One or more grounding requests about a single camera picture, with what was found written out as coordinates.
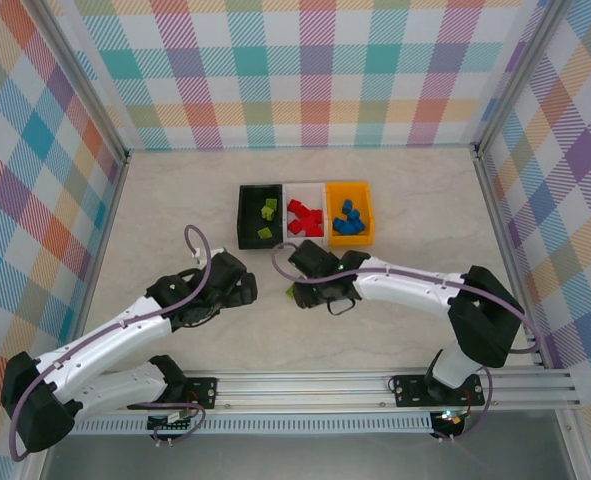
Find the black plastic bin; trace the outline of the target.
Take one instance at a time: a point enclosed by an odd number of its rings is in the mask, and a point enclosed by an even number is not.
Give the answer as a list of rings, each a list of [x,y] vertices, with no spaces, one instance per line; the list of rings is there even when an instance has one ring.
[[[267,198],[276,198],[278,207],[272,221],[261,216]],[[239,186],[237,207],[237,242],[240,250],[272,249],[283,241],[283,201],[281,184],[247,184]],[[257,232],[269,228],[272,237],[262,239]]]

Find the orange plastic bin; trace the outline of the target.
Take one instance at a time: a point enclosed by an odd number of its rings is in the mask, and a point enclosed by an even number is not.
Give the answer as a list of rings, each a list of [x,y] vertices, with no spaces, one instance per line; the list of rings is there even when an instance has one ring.
[[[351,200],[353,207],[360,212],[360,220],[365,229],[355,235],[342,235],[333,229],[335,218],[345,219],[342,207]],[[344,181],[326,183],[326,206],[328,212],[328,244],[332,247],[370,246],[374,241],[375,217],[369,184],[365,181]]]

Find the white plastic bin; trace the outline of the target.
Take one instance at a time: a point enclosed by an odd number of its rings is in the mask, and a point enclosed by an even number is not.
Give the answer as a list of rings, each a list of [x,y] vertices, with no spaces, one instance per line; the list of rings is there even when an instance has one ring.
[[[304,240],[311,240],[320,246],[328,245],[328,208],[326,201],[326,184],[324,182],[292,182],[282,185],[283,200],[283,239],[286,242],[300,244]],[[309,210],[320,210],[322,230],[321,236],[308,236],[304,230],[294,234],[288,229],[288,225],[297,219],[297,216],[288,210],[288,204],[296,200]]]

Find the aluminium mounting rail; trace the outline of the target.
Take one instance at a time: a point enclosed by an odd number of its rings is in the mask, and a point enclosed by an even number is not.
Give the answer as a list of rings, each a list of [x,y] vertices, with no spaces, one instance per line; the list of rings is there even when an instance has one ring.
[[[217,413],[353,413],[385,412],[396,409],[411,412],[442,411],[444,406],[396,406],[388,387],[395,375],[388,372],[321,373],[205,373],[188,372],[185,377],[213,377],[217,380]],[[398,375],[423,375],[408,370]],[[479,372],[484,406],[500,410],[556,410],[579,407],[580,399],[569,373],[563,370],[521,368]],[[47,389],[63,405],[73,409],[77,421],[105,413],[131,409],[122,399],[133,380],[162,378],[160,368],[145,363],[132,370],[84,379],[79,368],[55,371],[46,379]],[[160,408],[181,409],[178,404]]]

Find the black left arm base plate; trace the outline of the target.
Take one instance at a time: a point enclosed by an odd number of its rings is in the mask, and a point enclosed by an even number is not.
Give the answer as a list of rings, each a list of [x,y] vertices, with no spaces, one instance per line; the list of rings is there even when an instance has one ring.
[[[205,409],[213,409],[217,393],[217,380],[213,377],[153,378],[133,380],[122,402],[127,408],[160,408],[162,404],[178,404],[185,408],[188,404],[199,404]]]

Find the aluminium side rail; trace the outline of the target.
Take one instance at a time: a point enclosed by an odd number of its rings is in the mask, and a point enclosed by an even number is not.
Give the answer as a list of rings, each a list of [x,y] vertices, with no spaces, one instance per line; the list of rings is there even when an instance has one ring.
[[[503,222],[499,200],[493,188],[486,163],[483,155],[477,151],[474,145],[470,147],[470,152],[474,170],[479,181],[482,196],[490,216],[490,221],[498,243],[504,268],[507,273],[510,290],[512,291],[514,298],[524,309],[524,314],[528,321],[528,324],[525,325],[522,330],[524,332],[526,344],[532,350],[532,352],[529,353],[529,356],[535,365],[550,368],[551,363],[546,343],[535,320],[532,318],[530,300],[526,295],[525,287],[522,284],[522,279],[516,262],[515,251],[511,243],[509,231]]]
[[[79,304],[79,308],[77,309],[73,317],[71,326],[67,332],[65,338],[66,344],[78,339],[84,333],[86,323],[89,317],[90,308],[93,302],[93,297],[95,295],[95,291],[99,281],[102,265],[105,259],[107,247],[109,244],[110,235],[119,208],[124,186],[127,180],[127,175],[132,157],[133,152],[127,151],[126,158],[121,162],[121,165],[118,169],[115,189],[102,224],[101,236],[99,238],[99,242],[97,245],[97,251],[92,259],[89,270],[87,271],[88,277],[84,283],[81,303]]]

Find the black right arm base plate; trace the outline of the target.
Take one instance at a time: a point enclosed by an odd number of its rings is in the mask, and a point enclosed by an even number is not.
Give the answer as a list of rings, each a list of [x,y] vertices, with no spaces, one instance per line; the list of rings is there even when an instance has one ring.
[[[450,388],[436,380],[427,380],[424,375],[395,375],[388,387],[394,394],[396,406],[483,406],[485,396],[480,377],[470,375],[461,387]]]

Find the aluminium frame post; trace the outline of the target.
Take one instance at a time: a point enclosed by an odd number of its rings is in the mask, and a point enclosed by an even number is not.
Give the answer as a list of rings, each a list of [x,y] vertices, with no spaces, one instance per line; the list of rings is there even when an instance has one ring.
[[[96,94],[74,49],[60,28],[55,15],[51,12],[47,1],[21,0],[21,2],[54,52],[64,74],[87,108],[109,148],[119,158],[121,164],[127,164],[129,162],[128,149]]]
[[[477,160],[499,134],[574,0],[524,0],[481,97],[476,126],[466,137]]]

